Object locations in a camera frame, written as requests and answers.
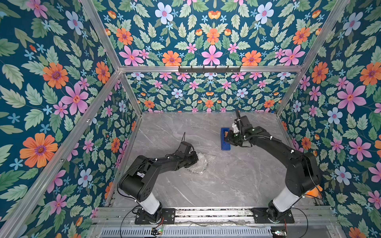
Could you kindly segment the clear bubble wrap sheet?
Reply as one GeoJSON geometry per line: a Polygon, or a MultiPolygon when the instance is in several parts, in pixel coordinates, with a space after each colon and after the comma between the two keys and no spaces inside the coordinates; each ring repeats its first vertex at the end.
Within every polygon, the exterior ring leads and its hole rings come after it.
{"type": "Polygon", "coordinates": [[[186,170],[193,174],[202,175],[214,162],[216,156],[205,152],[199,152],[197,156],[198,161],[194,165],[191,165],[189,168],[186,168],[186,170]]]}

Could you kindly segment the blue tape dispenser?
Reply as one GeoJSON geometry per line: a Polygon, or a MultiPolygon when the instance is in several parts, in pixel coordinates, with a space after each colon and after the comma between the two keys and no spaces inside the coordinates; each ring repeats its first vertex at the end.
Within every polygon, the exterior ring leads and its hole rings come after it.
{"type": "Polygon", "coordinates": [[[230,130],[229,128],[222,128],[220,132],[221,150],[223,151],[231,150],[231,145],[225,141],[229,130],[230,130]]]}

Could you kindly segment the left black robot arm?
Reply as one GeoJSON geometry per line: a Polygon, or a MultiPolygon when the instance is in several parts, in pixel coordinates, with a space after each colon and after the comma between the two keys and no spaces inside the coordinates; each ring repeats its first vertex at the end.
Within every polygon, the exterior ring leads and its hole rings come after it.
{"type": "Polygon", "coordinates": [[[160,174],[189,168],[198,162],[197,153],[188,142],[182,141],[178,149],[161,158],[148,158],[139,155],[118,183],[118,189],[132,197],[149,215],[155,215],[161,203],[152,194],[153,187],[160,174]]]}

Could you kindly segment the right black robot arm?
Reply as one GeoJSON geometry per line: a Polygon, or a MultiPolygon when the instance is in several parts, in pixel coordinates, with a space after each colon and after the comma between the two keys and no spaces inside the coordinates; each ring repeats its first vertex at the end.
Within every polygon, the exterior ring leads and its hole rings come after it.
{"type": "Polygon", "coordinates": [[[267,210],[269,221],[278,223],[303,196],[318,190],[321,174],[316,157],[286,145],[262,127],[253,127],[247,116],[241,116],[239,112],[236,115],[232,129],[224,141],[239,147],[243,147],[246,142],[257,146],[286,168],[285,188],[269,202],[267,210]]]}

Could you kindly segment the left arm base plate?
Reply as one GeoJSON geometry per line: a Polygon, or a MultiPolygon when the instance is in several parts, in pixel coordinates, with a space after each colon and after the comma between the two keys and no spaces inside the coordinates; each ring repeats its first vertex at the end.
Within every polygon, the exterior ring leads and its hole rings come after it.
{"type": "Polygon", "coordinates": [[[175,223],[175,217],[176,209],[174,208],[161,208],[154,214],[139,209],[136,214],[135,225],[172,225],[175,223]]]}

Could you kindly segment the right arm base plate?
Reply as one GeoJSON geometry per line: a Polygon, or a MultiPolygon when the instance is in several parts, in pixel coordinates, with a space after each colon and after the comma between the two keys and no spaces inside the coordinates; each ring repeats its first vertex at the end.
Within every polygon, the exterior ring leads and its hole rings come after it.
{"type": "Polygon", "coordinates": [[[275,208],[258,207],[251,208],[253,217],[256,224],[294,224],[295,220],[291,210],[285,212],[278,212],[275,208]]]}

